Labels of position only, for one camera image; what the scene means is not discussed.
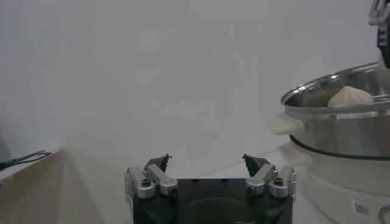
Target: screw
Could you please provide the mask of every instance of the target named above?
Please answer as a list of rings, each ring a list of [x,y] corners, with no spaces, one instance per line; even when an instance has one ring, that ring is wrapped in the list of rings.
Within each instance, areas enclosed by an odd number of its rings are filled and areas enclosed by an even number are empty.
[[[148,179],[143,179],[143,180],[141,181],[141,186],[142,186],[142,187],[149,187],[151,184],[152,184],[151,181],[148,180]]]
[[[277,177],[277,178],[274,180],[274,184],[275,184],[276,186],[283,186],[283,185],[285,184],[285,182],[283,181],[282,178]]]
[[[256,190],[253,187],[248,187],[246,189],[246,194],[248,197],[254,197],[256,195]]]
[[[172,188],[171,190],[169,190],[168,192],[169,199],[175,200],[178,196],[179,196],[179,191],[177,190],[177,188]]]

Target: stainless steel pot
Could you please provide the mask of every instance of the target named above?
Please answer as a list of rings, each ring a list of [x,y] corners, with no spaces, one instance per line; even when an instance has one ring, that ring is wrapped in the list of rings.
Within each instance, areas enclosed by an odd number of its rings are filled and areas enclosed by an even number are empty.
[[[343,86],[371,93],[375,103],[326,107]],[[290,134],[301,147],[333,156],[390,159],[390,74],[379,69],[378,64],[347,69],[300,85],[287,92],[281,103],[285,115],[273,127],[280,134]]]

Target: black cable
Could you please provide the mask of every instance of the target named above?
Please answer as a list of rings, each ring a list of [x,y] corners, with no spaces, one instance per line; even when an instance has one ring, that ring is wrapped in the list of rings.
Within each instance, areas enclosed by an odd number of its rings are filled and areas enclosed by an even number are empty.
[[[0,163],[0,170],[4,170],[4,169],[6,169],[8,167],[12,167],[12,166],[19,165],[19,164],[22,164],[22,163],[31,163],[31,162],[34,162],[34,161],[38,161],[40,159],[43,159],[43,158],[47,157],[50,154],[51,154],[51,152],[39,151],[39,152],[30,154],[30,155],[27,155],[27,156],[23,156],[23,157],[20,157],[20,158],[17,158],[17,159],[11,159],[11,160],[8,160],[6,162]],[[24,160],[24,159],[28,159],[28,158],[33,157],[33,156],[40,156],[40,157],[35,158],[35,159],[30,159],[30,160]]]

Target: label sticker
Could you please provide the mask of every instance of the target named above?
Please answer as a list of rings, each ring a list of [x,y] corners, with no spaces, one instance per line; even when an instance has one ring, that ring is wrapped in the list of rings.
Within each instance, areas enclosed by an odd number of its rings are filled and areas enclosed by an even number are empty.
[[[353,213],[355,213],[356,215],[364,218],[364,219],[368,219],[369,218],[369,209],[368,209],[368,205],[365,204],[364,202],[362,201],[352,201],[352,209],[353,209]]]

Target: steamed bun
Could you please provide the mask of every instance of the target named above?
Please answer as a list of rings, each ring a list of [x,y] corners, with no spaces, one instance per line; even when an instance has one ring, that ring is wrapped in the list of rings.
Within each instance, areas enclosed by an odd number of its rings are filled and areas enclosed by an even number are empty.
[[[345,86],[330,98],[328,107],[351,107],[372,103],[374,103],[374,97],[368,92],[351,86]]]

